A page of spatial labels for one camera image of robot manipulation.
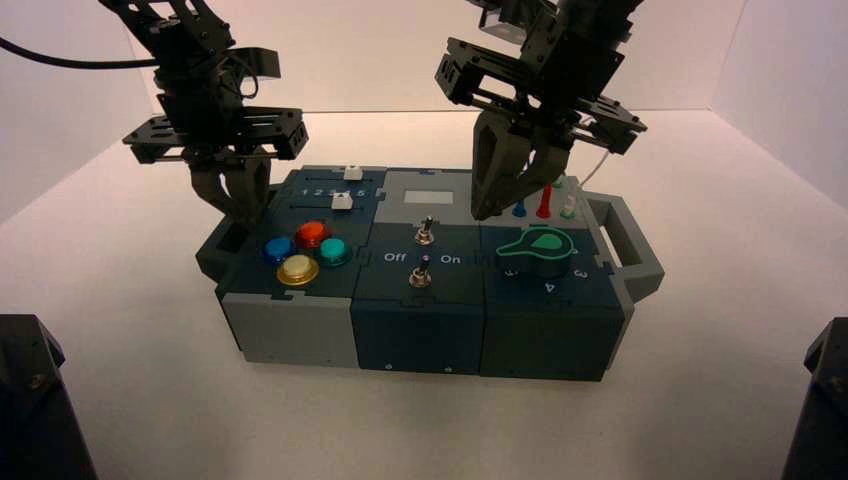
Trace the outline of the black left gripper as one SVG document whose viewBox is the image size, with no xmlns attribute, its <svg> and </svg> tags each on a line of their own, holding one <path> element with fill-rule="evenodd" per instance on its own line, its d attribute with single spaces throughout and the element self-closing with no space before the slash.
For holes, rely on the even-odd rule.
<svg viewBox="0 0 848 480">
<path fill-rule="evenodd" d="M 142 164 L 170 161 L 167 152 L 173 148 L 215 152 L 230 147 L 251 157 L 254 147 L 270 146 L 269 158 L 293 160 L 309 140 L 303 112 L 246 105 L 248 96 L 241 91 L 246 78 L 280 76 L 278 55 L 269 49 L 231 49 L 183 75 L 168 72 L 158 95 L 164 113 L 143 122 L 123 143 Z M 244 160 L 227 169 L 221 163 L 196 163 L 189 170 L 194 192 L 225 216 L 245 226 L 261 219 L 269 195 L 269 159 Z"/>
</svg>

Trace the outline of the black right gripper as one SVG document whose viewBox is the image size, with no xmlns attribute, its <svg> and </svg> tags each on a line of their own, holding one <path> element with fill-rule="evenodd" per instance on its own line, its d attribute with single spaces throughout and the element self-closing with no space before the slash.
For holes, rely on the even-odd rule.
<svg viewBox="0 0 848 480">
<path fill-rule="evenodd" d="M 474 124 L 474 219 L 499 215 L 552 183 L 567 166 L 572 139 L 623 154 L 646 131 L 603 94 L 631 26 L 626 13 L 534 13 L 519 57 L 448 39 L 437 84 L 452 103 L 484 110 Z M 511 121 L 564 135 L 529 136 Z"/>
</svg>

